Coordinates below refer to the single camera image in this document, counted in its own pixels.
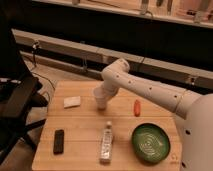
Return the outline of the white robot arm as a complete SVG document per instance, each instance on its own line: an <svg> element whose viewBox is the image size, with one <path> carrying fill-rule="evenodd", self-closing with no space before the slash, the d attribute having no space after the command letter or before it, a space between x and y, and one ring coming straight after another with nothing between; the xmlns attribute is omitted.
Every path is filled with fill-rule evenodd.
<svg viewBox="0 0 213 171"><path fill-rule="evenodd" d="M129 74L129 63L118 59L102 70L108 97L129 90L185 120L180 171L213 171L213 93L191 90Z"/></svg>

